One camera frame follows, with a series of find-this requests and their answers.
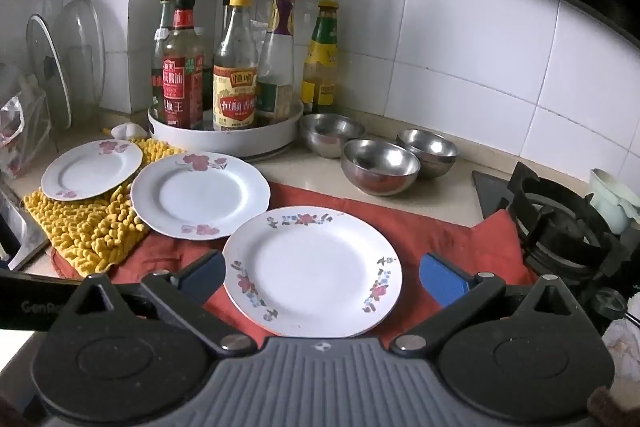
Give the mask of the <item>pink flower plate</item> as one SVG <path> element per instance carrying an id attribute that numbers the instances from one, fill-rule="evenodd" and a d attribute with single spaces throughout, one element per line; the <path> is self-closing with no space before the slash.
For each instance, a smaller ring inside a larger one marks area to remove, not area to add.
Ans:
<path id="1" fill-rule="evenodd" d="M 181 153 L 144 167 L 130 199 L 153 231 L 173 239 L 227 237 L 265 212 L 270 186 L 248 162 L 219 153 Z"/>
<path id="2" fill-rule="evenodd" d="M 102 139 L 82 144 L 58 156 L 41 178 L 43 194 L 62 202 L 100 196 L 130 178 L 141 166 L 136 144 Z"/>

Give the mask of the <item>large floral plate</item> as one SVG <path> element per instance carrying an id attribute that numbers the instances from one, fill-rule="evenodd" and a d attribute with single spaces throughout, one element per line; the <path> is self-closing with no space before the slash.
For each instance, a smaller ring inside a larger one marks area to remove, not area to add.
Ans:
<path id="1" fill-rule="evenodd" d="M 273 335 L 344 338 L 380 324 L 396 305 L 402 266 L 386 237 L 341 210 L 273 209 L 224 245 L 224 289 Z"/>

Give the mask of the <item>steel bowl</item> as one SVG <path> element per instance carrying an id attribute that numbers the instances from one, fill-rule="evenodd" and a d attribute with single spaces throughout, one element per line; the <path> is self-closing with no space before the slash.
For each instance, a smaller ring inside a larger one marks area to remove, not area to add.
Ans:
<path id="1" fill-rule="evenodd" d="M 406 191 L 421 170 L 416 155 L 399 145 L 378 139 L 347 142 L 341 167 L 347 180 L 363 193 L 385 197 Z"/>
<path id="2" fill-rule="evenodd" d="M 361 139 L 367 131 L 363 124 L 338 114 L 309 114 L 299 119 L 299 135 L 306 147 L 318 156 L 340 158 L 344 145 Z"/>
<path id="3" fill-rule="evenodd" d="M 424 180 L 445 176 L 459 156 L 456 144 L 427 130 L 402 130 L 396 136 L 396 142 L 420 160 L 419 176 Z"/>

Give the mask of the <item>steel bowl front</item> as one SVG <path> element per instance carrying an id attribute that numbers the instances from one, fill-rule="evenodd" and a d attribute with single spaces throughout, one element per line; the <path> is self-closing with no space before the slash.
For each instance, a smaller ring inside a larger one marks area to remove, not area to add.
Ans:
<path id="1" fill-rule="evenodd" d="M 347 142 L 341 167 L 347 180 L 363 193 L 385 197 L 406 191 L 421 170 L 416 155 L 399 145 L 378 139 Z"/>

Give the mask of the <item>steel sink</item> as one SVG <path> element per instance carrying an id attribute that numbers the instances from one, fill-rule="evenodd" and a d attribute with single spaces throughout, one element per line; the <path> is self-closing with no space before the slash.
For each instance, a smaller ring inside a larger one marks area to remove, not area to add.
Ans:
<path id="1" fill-rule="evenodd" d="M 1 184 L 1 268 L 21 270 L 49 244 L 36 220 L 6 184 Z"/>

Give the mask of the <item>yellow chenille mat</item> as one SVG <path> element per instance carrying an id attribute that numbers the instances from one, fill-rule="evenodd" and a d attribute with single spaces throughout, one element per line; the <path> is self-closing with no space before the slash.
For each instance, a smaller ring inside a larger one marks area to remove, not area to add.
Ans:
<path id="1" fill-rule="evenodd" d="M 142 168 L 180 152 L 155 139 L 128 142 L 141 148 L 142 164 L 113 190 L 93 198 L 62 202 L 44 195 L 40 185 L 23 198 L 26 210 L 46 233 L 55 252 L 82 277 L 120 265 L 149 234 L 149 227 L 131 204 L 132 181 Z"/>

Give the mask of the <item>black gas stove burner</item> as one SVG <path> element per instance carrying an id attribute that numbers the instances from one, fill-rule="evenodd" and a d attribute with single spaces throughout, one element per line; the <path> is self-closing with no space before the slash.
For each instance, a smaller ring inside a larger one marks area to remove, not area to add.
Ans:
<path id="1" fill-rule="evenodd" d="M 638 249 L 623 244 L 588 198 L 522 162 L 507 180 L 477 170 L 472 178 L 483 216 L 509 213 L 523 261 L 536 274 L 561 277 L 582 303 L 603 288 L 638 294 Z"/>

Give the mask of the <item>garlic bulb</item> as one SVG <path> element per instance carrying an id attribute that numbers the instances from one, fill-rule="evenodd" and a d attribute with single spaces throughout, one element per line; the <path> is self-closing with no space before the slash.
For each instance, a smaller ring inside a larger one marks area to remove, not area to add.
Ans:
<path id="1" fill-rule="evenodd" d="M 131 141 L 134 139 L 146 139 L 149 133 L 135 122 L 118 124 L 111 129 L 111 136 L 116 140 Z"/>

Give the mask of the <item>plastic bag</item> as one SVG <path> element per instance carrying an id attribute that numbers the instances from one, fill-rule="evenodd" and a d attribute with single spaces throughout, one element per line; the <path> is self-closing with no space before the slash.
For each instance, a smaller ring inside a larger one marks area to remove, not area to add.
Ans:
<path id="1" fill-rule="evenodd" d="M 50 142 L 46 94 L 35 76 L 1 64 L 1 173 L 15 179 Z"/>

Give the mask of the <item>pale green cup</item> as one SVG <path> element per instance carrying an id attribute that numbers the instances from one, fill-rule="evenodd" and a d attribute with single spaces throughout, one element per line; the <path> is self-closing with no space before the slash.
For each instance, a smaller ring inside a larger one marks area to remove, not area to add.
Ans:
<path id="1" fill-rule="evenodd" d="M 590 205 L 610 227 L 613 234 L 624 233 L 632 222 L 639 223 L 639 196 L 602 169 L 592 169 L 588 182 Z"/>

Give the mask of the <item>yellow cap vinegar bottle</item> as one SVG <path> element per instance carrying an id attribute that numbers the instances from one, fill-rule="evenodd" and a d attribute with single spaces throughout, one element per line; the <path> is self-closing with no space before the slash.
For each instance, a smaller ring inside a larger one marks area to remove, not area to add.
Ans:
<path id="1" fill-rule="evenodd" d="M 213 117 L 217 131 L 250 128 L 256 114 L 258 52 L 250 23 L 253 0 L 229 0 L 214 56 Z"/>

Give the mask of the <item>purple neck clear bottle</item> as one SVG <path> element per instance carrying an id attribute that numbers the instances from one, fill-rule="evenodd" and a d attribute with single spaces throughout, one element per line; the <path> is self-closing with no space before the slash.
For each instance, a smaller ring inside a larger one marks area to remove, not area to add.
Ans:
<path id="1" fill-rule="evenodd" d="M 257 115 L 269 122 L 288 119 L 294 82 L 294 1 L 272 0 L 257 73 Z"/>

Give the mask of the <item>red label soy sauce bottle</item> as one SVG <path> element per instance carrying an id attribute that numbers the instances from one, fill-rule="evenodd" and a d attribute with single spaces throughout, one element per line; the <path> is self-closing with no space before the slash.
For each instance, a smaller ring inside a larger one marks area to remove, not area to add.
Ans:
<path id="1" fill-rule="evenodd" d="M 198 129 L 203 121 L 204 44 L 195 32 L 195 0 L 176 0 L 174 20 L 163 52 L 166 124 Z"/>

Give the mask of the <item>yellow green label bottle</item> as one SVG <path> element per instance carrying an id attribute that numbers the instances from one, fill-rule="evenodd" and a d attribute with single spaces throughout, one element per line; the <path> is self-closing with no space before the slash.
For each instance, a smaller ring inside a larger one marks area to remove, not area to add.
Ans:
<path id="1" fill-rule="evenodd" d="M 304 64 L 300 99 L 305 114 L 330 113 L 337 84 L 338 3 L 321 0 Z"/>

